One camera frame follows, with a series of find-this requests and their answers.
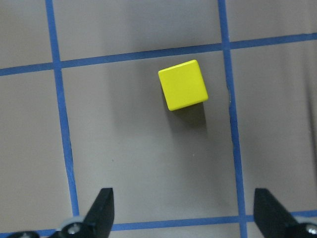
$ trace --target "cube top face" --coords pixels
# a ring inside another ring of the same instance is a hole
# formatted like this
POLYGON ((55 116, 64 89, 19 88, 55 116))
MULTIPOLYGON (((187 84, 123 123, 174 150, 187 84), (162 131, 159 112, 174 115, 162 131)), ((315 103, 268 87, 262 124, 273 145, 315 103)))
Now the cube top face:
POLYGON ((170 111, 208 99, 207 90, 197 60, 191 60, 158 72, 170 111))

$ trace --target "cube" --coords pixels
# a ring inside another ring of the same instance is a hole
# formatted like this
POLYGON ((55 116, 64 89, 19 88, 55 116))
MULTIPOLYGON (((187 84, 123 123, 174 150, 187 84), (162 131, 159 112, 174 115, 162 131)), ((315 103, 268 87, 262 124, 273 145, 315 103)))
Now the cube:
POLYGON ((167 107, 181 109, 208 99, 197 60, 191 60, 158 72, 167 107))

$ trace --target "vertical blue tape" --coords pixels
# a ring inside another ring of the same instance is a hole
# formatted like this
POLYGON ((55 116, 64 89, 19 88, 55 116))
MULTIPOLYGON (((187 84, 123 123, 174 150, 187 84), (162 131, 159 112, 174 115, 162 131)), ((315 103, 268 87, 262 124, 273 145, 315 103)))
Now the vertical blue tape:
POLYGON ((233 160, 234 160, 234 168, 235 168, 235 176, 236 176, 240 236, 241 238, 247 238, 248 233, 247 233, 247 222, 246 222, 246 211, 245 211, 245 200, 244 200, 243 173, 242 173, 240 142, 239 142, 239 132, 238 132, 238 119, 237 119, 237 109, 236 109, 236 101, 235 101, 235 93, 234 93, 232 61, 231 61, 231 53, 230 53, 230 40, 229 40, 229 30, 228 30, 225 0, 218 0, 218 9, 219 9, 219 18, 220 18, 224 68, 225 68, 227 87, 230 94, 229 115, 230 115, 231 138, 233 143, 233 160))
POLYGON ((61 129, 66 173, 68 178, 70 201, 71 201, 73 216, 78 216, 79 208, 78 208, 75 175, 74 175, 73 155, 72 155, 71 143, 70 143, 68 117, 67 117, 67 111, 66 111, 63 79, 62 79, 62 73, 61 73, 61 62, 59 57, 58 41, 57 41, 57 33, 56 33, 52 0, 46 0, 46 11, 47 11, 47 18, 48 18, 48 25, 49 25, 54 75, 55 75, 55 85, 56 85, 56 93, 57 93, 57 104, 58 104, 58 111, 59 111, 59 122, 60 122, 60 129, 61 129))

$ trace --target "yellow cube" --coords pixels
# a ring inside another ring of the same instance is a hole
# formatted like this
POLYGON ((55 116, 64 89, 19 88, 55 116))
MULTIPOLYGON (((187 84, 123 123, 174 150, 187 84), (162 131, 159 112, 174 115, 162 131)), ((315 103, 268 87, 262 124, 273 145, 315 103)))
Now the yellow cube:
POLYGON ((158 72, 170 111, 201 103, 208 99, 197 60, 191 60, 158 72))

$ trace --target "blue grid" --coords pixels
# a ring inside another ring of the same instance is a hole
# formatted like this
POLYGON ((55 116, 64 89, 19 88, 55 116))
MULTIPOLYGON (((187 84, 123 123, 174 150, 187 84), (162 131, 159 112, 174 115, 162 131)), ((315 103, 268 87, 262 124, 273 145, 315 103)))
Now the blue grid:
MULTIPOLYGON (((47 11, 47 18, 48 18, 48 27, 49 27, 49 33, 50 33, 53 62, 3 68, 3 69, 0 69, 0 76, 44 71, 44 70, 54 70, 64 160, 65 160, 66 173, 68 178, 72 212, 74 216, 79 215, 79 208, 78 208, 75 176, 74 176, 74 170, 73 170, 73 157, 72 157, 72 150, 71 150, 71 143, 70 143, 68 117, 67 117, 67 111, 66 111, 66 103, 65 103, 61 70, 63 68, 68 68, 68 67, 78 67, 78 66, 92 65, 92 64, 222 51, 224 66, 225 66, 226 83, 227 83, 227 88, 230 95, 229 115, 230 115, 230 126, 231 126, 231 138, 233 143, 233 157, 234 157, 234 168, 235 168, 239 215, 226 216, 226 217, 200 218, 200 219, 114 224, 112 230, 126 231, 126 230, 230 224, 230 223, 237 224, 238 223, 240 226, 241 238, 247 238, 248 236, 247 223, 253 222, 254 220, 252 215, 246 215, 246 212, 245 212, 243 172, 242 172, 242 164, 241 164, 238 121, 237 121, 235 91, 234 91, 234 81, 233 81, 230 51, 232 49, 243 49, 243 48, 250 48, 250 47, 269 46, 269 45, 278 45, 278 44, 286 44, 286 43, 293 43, 293 42, 317 40, 317 33, 298 34, 298 35, 289 35, 289 36, 281 36, 281 37, 270 37, 270 38, 262 38, 262 39, 255 39, 255 40, 231 42, 229 40, 225 0, 218 0, 218 10, 219 10, 220 29, 221 29, 221 43, 219 44, 180 47, 180 48, 172 48, 172 49, 153 50, 153 51, 144 51, 144 52, 126 53, 126 54, 118 54, 118 55, 110 55, 110 56, 92 57, 92 58, 86 58, 86 59, 74 59, 74 60, 61 61, 59 57, 58 40, 57 40, 57 33, 56 33, 56 26, 55 26, 55 19, 54 19, 53 0, 46 0, 46 11, 47 11)), ((292 212, 292 215, 304 216, 304 217, 316 217, 317 210, 292 212)), ((54 232, 54 230, 52 229, 39 230, 37 232, 41 236, 49 236, 54 232)), ((4 238, 8 234, 10 233, 0 233, 0 238, 4 238)))

